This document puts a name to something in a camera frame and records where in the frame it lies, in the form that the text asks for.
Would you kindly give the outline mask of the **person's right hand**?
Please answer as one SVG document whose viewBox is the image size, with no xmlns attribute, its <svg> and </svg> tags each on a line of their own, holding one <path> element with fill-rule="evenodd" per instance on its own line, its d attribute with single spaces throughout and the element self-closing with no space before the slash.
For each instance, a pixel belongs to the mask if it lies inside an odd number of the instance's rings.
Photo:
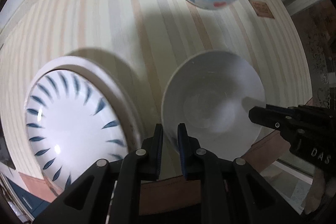
<svg viewBox="0 0 336 224">
<path fill-rule="evenodd" d="M 304 213 L 310 214 L 318 209 L 322 202 L 330 201 L 335 195 L 335 178 L 326 178 L 323 171 L 316 168 L 313 182 L 306 196 Z"/>
</svg>

